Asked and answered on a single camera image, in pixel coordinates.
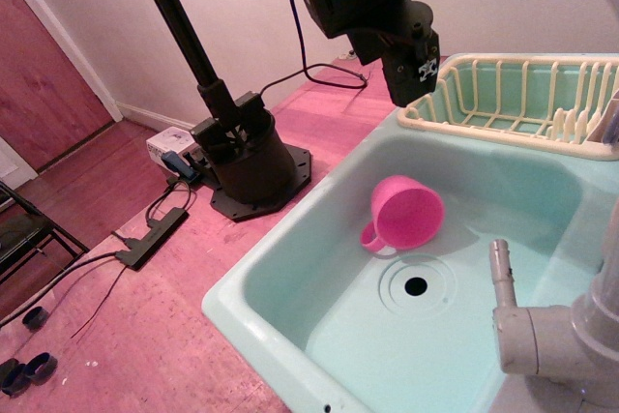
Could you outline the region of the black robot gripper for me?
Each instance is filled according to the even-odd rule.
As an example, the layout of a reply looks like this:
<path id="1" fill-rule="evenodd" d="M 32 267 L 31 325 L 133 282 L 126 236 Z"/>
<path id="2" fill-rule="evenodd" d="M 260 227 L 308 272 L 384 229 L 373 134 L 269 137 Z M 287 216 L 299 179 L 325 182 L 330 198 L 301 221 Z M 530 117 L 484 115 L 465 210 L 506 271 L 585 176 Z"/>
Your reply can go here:
<path id="1" fill-rule="evenodd" d="M 435 90 L 440 52 L 433 20 L 433 10 L 424 2 L 387 0 L 345 28 L 364 64 L 382 58 L 389 95 L 396 106 L 407 106 Z"/>

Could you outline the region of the black robot base and column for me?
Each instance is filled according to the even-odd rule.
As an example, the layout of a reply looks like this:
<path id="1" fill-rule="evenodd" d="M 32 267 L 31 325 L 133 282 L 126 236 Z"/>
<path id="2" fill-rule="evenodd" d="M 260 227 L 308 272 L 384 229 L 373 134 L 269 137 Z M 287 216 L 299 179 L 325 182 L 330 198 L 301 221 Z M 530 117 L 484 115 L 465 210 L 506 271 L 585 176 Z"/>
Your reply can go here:
<path id="1" fill-rule="evenodd" d="M 190 134 L 216 183 L 212 208 L 236 222 L 276 213 L 309 184 L 310 151 L 282 142 L 275 117 L 258 94 L 231 97 L 180 0 L 154 2 L 211 113 Z"/>

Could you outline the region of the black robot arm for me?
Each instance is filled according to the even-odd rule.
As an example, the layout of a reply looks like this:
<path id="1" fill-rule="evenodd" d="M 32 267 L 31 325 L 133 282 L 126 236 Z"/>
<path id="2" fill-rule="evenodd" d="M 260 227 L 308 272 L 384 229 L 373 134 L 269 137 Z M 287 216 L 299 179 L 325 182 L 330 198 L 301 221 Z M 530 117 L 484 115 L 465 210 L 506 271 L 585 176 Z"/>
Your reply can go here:
<path id="1" fill-rule="evenodd" d="M 428 4 L 417 0 L 304 2 L 327 38 L 347 37 L 363 65 L 382 63 L 393 104 L 405 107 L 435 90 L 440 45 Z"/>

